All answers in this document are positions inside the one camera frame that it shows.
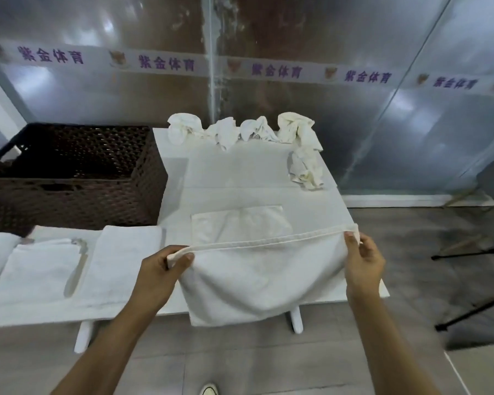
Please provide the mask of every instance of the shoe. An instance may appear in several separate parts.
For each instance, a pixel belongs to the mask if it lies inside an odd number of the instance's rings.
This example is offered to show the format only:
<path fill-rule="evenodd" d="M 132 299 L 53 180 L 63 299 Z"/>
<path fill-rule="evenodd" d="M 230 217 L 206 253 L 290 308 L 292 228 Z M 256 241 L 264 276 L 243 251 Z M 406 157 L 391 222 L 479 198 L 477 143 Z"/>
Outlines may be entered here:
<path fill-rule="evenodd" d="M 203 386 L 200 391 L 200 395 L 219 395 L 219 393 L 217 391 L 216 385 L 209 382 L 208 384 L 205 384 Z"/>

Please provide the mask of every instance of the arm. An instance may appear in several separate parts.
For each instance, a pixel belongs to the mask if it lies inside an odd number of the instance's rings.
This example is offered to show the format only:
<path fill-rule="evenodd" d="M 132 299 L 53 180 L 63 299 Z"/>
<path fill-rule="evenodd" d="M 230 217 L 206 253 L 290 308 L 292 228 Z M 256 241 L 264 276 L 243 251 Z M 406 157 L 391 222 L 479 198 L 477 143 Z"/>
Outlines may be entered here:
<path fill-rule="evenodd" d="M 375 242 L 362 233 L 360 245 L 352 233 L 346 233 L 344 238 L 348 245 L 348 301 L 359 328 L 376 394 L 441 394 L 417 364 L 380 299 L 379 283 L 386 261 Z"/>
<path fill-rule="evenodd" d="M 186 254 L 168 270 L 167 255 L 182 248 L 184 246 L 170 245 L 143 259 L 128 303 L 52 394 L 111 394 L 115 391 L 137 340 L 169 300 L 176 281 L 194 259 L 193 254 Z"/>

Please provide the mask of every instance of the hand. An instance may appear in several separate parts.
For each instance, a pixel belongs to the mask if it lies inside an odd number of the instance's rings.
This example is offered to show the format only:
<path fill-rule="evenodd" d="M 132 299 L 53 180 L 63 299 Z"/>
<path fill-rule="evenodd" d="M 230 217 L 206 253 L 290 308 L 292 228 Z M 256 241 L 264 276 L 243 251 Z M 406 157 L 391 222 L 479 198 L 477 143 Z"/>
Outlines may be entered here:
<path fill-rule="evenodd" d="M 188 253 L 182 256 L 171 269 L 166 264 L 166 257 L 185 247 L 186 245 L 169 245 L 143 259 L 127 304 L 132 312 L 153 318 L 166 304 L 174 291 L 176 281 L 192 264 L 194 254 Z"/>
<path fill-rule="evenodd" d="M 357 242 L 352 232 L 345 232 L 344 240 L 348 246 L 348 259 L 346 259 L 348 300 L 351 302 L 362 298 L 378 297 L 386 260 L 374 240 L 366 234 L 360 233 L 362 244 Z"/>

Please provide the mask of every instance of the basket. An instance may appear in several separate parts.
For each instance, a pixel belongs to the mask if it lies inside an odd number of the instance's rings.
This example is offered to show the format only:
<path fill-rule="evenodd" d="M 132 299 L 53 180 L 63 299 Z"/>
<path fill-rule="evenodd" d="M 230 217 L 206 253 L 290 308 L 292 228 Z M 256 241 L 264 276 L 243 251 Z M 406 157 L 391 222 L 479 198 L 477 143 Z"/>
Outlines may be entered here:
<path fill-rule="evenodd" d="M 143 126 L 29 124 L 0 150 L 0 227 L 156 225 L 168 175 Z"/>

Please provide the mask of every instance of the white table leg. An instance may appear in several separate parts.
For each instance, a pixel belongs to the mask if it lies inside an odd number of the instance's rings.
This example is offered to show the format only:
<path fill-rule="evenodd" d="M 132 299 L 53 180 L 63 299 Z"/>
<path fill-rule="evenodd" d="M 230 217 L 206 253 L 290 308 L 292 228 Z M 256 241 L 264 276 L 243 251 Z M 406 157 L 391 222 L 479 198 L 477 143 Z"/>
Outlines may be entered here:
<path fill-rule="evenodd" d="M 90 340 L 92 339 L 93 329 L 95 328 L 95 320 L 84 320 L 80 322 L 77 340 L 75 341 L 75 353 L 84 353 L 88 349 Z"/>
<path fill-rule="evenodd" d="M 300 315 L 300 307 L 292 309 L 291 312 L 291 323 L 293 324 L 293 331 L 296 334 L 300 334 L 304 331 L 304 325 L 302 324 L 302 316 Z"/>

